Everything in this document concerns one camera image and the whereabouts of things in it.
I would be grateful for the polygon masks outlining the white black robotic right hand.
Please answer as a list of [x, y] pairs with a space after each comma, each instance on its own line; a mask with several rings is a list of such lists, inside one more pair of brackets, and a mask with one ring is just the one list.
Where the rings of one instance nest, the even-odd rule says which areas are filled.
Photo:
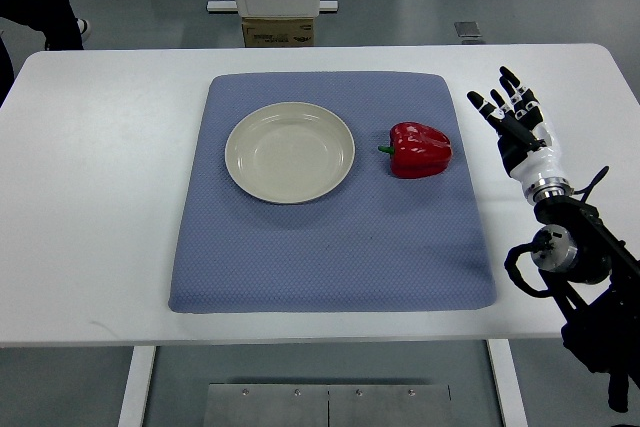
[[498, 135], [505, 172], [520, 183], [532, 205], [544, 198], [572, 195], [561, 167], [561, 149], [540, 102], [510, 69], [502, 66], [499, 72], [503, 93], [493, 89], [487, 100], [470, 91], [467, 98]]

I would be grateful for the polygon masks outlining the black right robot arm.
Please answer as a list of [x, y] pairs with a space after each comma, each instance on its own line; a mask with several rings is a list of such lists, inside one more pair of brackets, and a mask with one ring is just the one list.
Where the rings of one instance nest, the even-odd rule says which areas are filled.
[[508, 252], [505, 270], [527, 295], [554, 299], [564, 347], [609, 375], [608, 405], [624, 413], [639, 383], [639, 261], [584, 199], [541, 199], [534, 214], [544, 226]]

